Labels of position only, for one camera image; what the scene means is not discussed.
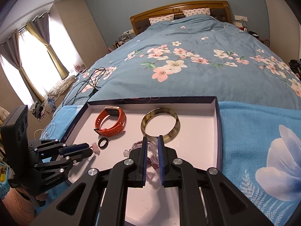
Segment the left hand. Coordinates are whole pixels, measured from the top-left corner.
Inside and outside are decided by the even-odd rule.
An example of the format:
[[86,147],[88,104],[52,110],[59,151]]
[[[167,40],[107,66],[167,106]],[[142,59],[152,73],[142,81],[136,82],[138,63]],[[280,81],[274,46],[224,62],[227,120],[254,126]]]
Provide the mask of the left hand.
[[24,188],[10,188],[3,203],[18,225],[29,225],[34,220],[35,208]]

